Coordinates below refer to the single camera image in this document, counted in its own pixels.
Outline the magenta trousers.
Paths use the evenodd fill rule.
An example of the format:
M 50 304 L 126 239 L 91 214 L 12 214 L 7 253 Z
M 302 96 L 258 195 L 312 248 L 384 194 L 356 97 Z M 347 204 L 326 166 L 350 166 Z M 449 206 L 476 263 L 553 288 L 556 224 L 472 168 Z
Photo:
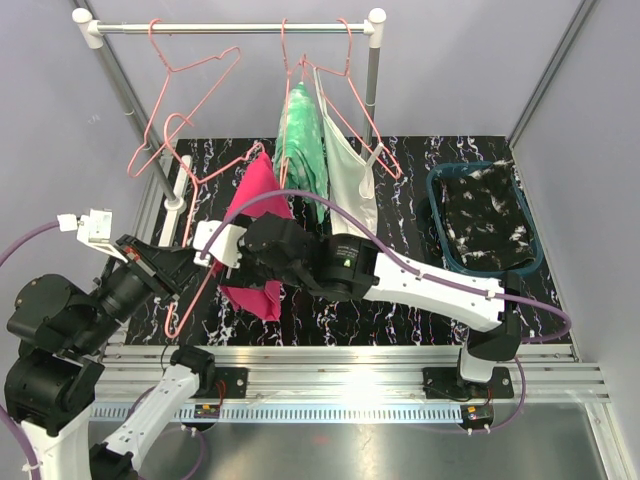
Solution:
M 224 219 L 227 219 L 236 209 L 254 197 L 279 189 L 279 181 L 274 175 L 271 159 L 266 153 L 261 153 L 257 159 L 249 164 Z M 243 211 L 244 215 L 252 218 L 258 218 L 265 213 L 282 218 L 293 218 L 288 201 L 284 196 L 263 200 Z M 248 311 L 264 321 L 278 321 L 280 319 L 281 283 L 278 281 L 267 281 L 266 285 L 258 290 L 222 285 L 219 286 L 219 290 L 236 311 L 240 309 Z

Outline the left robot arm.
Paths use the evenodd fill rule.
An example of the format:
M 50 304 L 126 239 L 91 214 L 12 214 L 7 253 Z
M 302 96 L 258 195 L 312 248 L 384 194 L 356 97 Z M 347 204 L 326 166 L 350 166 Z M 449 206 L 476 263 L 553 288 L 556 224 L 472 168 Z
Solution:
M 16 297 L 7 329 L 21 343 L 4 383 L 1 418 L 33 479 L 135 479 L 183 403 L 215 389 L 213 355 L 183 346 L 122 425 L 89 444 L 95 387 L 105 369 L 95 359 L 99 350 L 149 299 L 178 299 L 198 270 L 188 247 L 156 247 L 124 235 L 116 250 L 113 270 L 89 293 L 47 274 Z

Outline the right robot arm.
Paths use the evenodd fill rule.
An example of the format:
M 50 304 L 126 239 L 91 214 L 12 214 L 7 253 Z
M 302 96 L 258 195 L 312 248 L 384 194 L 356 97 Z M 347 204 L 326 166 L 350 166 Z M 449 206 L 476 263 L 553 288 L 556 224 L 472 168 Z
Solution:
M 223 226 L 208 249 L 223 266 L 222 284 L 257 290 L 270 280 L 332 302 L 390 302 L 443 315 L 468 334 L 453 367 L 426 367 L 429 399 L 503 398 L 510 380 L 501 363 L 513 360 L 521 326 L 502 294 L 509 283 L 432 267 L 369 238 L 319 237 L 274 214 Z

